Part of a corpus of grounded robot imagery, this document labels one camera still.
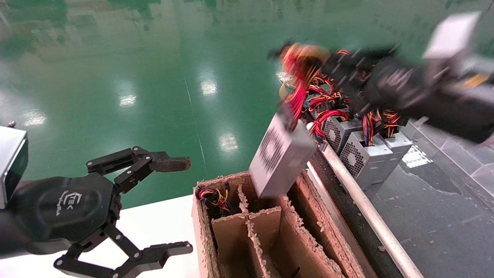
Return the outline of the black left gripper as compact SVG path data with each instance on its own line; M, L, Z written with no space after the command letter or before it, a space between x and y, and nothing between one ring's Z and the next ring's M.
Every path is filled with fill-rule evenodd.
M188 241L151 245L139 250L113 223L122 207L120 193L132 190L153 172L186 171L189 157L170 157L135 146L86 163L79 178L55 176L19 183L1 210L1 255L48 255L68 251L53 267L78 278L136 278L159 270L171 256L190 254ZM104 176L124 170L113 183ZM128 259L116 269L79 260L105 239L111 239Z

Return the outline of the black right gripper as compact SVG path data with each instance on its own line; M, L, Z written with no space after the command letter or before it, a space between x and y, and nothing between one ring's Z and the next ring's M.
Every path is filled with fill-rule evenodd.
M429 114L430 72L426 66L413 66L394 58L393 46L381 49L338 49L327 60L327 74L369 74L363 84L344 83L341 93L355 118L362 120L379 108L401 114Z

